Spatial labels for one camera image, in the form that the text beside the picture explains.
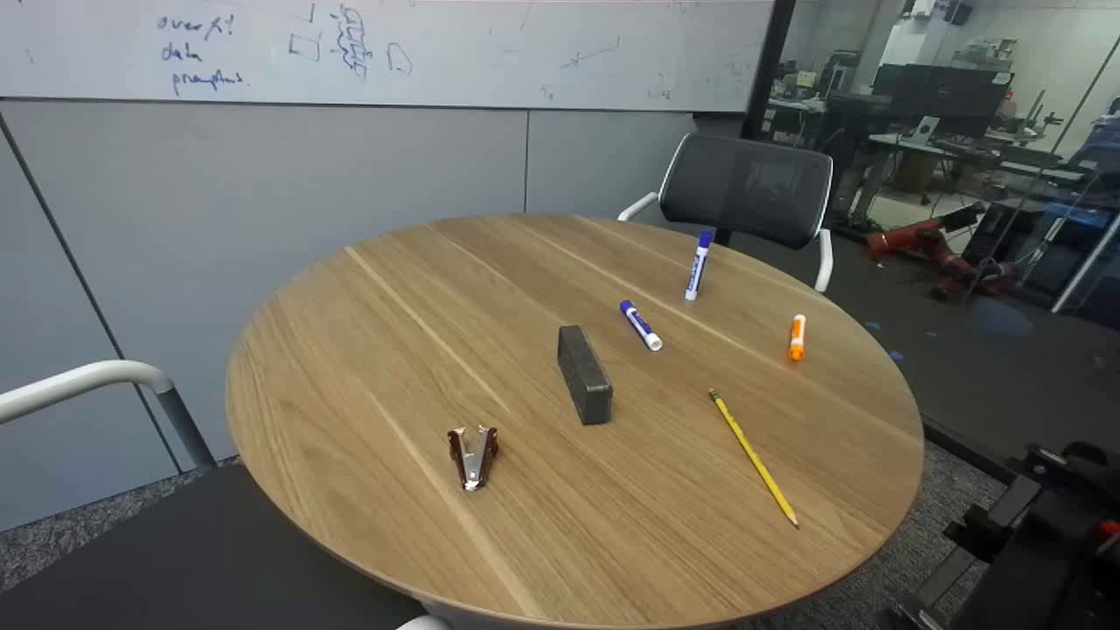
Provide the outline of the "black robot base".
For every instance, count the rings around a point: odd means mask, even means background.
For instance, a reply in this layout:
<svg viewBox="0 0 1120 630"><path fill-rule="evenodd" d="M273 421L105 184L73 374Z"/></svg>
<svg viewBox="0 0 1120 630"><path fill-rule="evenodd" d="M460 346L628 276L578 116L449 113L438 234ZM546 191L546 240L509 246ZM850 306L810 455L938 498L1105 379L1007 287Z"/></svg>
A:
<svg viewBox="0 0 1120 630"><path fill-rule="evenodd" d="M1007 494L945 536L956 549L885 630L1120 630L1117 449L1030 449Z"/></svg>

